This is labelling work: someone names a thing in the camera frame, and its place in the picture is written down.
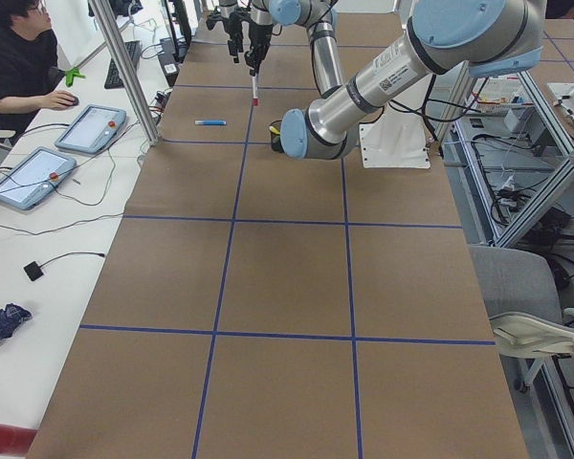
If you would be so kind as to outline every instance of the blue marker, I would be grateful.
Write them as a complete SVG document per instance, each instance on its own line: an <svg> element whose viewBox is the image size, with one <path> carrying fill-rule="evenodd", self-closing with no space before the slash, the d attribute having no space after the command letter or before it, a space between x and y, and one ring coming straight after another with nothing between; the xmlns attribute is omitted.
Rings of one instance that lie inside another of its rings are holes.
<svg viewBox="0 0 574 459"><path fill-rule="evenodd" d="M225 120L196 120L196 126L225 126L227 122Z"/></svg>

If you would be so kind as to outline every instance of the tablet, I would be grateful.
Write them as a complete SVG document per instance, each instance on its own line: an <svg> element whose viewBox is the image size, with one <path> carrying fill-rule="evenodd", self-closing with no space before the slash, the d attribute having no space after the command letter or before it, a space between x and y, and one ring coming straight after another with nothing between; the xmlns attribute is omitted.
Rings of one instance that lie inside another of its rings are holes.
<svg viewBox="0 0 574 459"><path fill-rule="evenodd" d="M125 123L120 108L87 105L55 141L59 149L96 155L115 137Z"/></svg>
<svg viewBox="0 0 574 459"><path fill-rule="evenodd" d="M62 153L39 147L0 179L0 201L27 210L54 191L77 166Z"/></svg>

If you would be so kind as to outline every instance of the keyboard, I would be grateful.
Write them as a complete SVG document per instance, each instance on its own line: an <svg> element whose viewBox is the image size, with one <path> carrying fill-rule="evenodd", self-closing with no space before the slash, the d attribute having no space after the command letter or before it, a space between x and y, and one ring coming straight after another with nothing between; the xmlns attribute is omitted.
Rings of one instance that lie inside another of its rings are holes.
<svg viewBox="0 0 574 459"><path fill-rule="evenodd" d="M141 42L140 41L126 41L125 42L125 49L132 59L132 64L136 69L138 67L138 62L141 60ZM123 81L119 76L119 70L117 70L117 65L115 65L115 61L111 59L110 64L108 64L108 72L106 74L106 80L104 81L104 89L114 89L114 88L122 88Z"/></svg>

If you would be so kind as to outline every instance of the tablet screen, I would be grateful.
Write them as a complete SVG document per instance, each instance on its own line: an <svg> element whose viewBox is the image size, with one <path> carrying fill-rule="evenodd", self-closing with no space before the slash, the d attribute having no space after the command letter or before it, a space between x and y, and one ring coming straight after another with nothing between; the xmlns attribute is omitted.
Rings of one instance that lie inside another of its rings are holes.
<svg viewBox="0 0 574 459"><path fill-rule="evenodd" d="M108 122L114 120L119 112L105 108L90 107L78 122L72 125L62 143L90 148L104 132Z"/></svg>
<svg viewBox="0 0 574 459"><path fill-rule="evenodd" d="M49 175L66 161L48 151L38 151L0 184L0 195L23 203L39 186L47 186L44 182L49 181Z"/></svg>

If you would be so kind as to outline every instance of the label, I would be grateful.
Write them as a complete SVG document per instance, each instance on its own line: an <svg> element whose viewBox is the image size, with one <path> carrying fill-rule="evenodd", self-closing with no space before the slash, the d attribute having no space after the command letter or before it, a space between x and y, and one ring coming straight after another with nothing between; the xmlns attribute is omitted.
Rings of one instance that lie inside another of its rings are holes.
<svg viewBox="0 0 574 459"><path fill-rule="evenodd" d="M164 71L166 72L166 75L176 74L176 65L174 65L174 64L166 64L166 65L164 66Z"/></svg>
<svg viewBox="0 0 574 459"><path fill-rule="evenodd" d="M390 64L399 56L400 47L396 41L374 59L374 75L378 75L378 73L383 70L386 65Z"/></svg>
<svg viewBox="0 0 574 459"><path fill-rule="evenodd" d="M416 74L408 65L402 65L395 72L379 81L379 86L386 94L395 93L406 83L416 77Z"/></svg>

